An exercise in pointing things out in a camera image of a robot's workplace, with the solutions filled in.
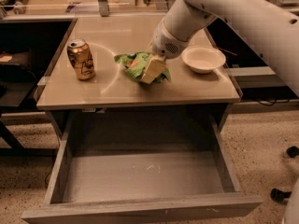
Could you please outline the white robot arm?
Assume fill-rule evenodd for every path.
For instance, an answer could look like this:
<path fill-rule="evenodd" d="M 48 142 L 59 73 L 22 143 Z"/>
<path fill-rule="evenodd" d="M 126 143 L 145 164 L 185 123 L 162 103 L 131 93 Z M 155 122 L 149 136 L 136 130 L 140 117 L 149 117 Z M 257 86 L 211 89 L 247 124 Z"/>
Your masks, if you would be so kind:
<path fill-rule="evenodd" d="M 177 58 L 217 18 L 299 95 L 299 20 L 264 0 L 176 0 L 157 25 L 149 51 Z"/>

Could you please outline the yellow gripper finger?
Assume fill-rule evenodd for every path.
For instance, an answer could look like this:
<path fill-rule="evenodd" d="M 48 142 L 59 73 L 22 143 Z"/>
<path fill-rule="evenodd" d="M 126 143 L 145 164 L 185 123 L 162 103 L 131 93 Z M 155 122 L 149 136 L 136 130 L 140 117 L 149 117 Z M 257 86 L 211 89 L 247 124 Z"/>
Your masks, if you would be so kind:
<path fill-rule="evenodd" d="M 164 56 L 153 55 L 149 56 L 144 73 L 140 79 L 141 82 L 150 84 L 157 78 L 166 68 L 166 61 Z"/>

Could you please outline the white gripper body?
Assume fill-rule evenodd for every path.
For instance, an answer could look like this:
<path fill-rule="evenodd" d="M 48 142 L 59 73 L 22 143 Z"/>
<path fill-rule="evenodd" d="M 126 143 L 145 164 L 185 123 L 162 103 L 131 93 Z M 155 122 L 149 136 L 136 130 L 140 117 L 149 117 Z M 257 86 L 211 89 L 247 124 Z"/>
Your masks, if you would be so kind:
<path fill-rule="evenodd" d="M 189 42 L 180 41 L 167 31 L 164 20 L 159 22 L 151 39 L 152 52 L 166 59 L 177 58 L 188 45 Z"/>

